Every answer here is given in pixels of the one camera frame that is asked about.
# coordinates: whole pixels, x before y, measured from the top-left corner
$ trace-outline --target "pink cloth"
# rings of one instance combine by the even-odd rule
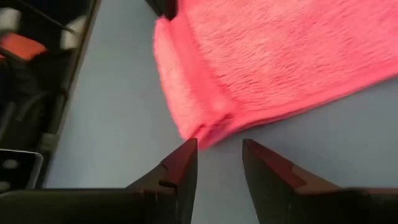
[[[180,0],[154,50],[181,136],[204,149],[393,77],[397,40],[397,0]]]

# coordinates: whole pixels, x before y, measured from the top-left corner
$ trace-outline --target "fabric texture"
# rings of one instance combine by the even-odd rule
[[[204,149],[398,72],[397,0],[180,0],[154,52],[171,115]]]

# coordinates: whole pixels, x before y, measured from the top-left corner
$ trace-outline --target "red object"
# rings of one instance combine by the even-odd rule
[[[2,38],[1,47],[24,60],[30,60],[46,50],[42,44],[12,33]]]
[[[155,57],[184,139],[204,149],[398,72],[396,0],[181,0]]]

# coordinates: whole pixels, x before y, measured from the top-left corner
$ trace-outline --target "light blue surface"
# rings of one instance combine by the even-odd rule
[[[103,1],[47,187],[125,187],[182,143],[152,55],[155,19],[143,0]],[[192,223],[258,223],[243,138],[342,186],[398,186],[397,96],[390,80],[201,152]]]

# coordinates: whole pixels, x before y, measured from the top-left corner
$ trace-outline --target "black box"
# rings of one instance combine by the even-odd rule
[[[41,188],[99,5],[100,0],[0,1],[0,193]],[[18,25],[12,26],[15,18]],[[24,58],[20,50],[35,48],[8,45],[15,37],[44,50]]]

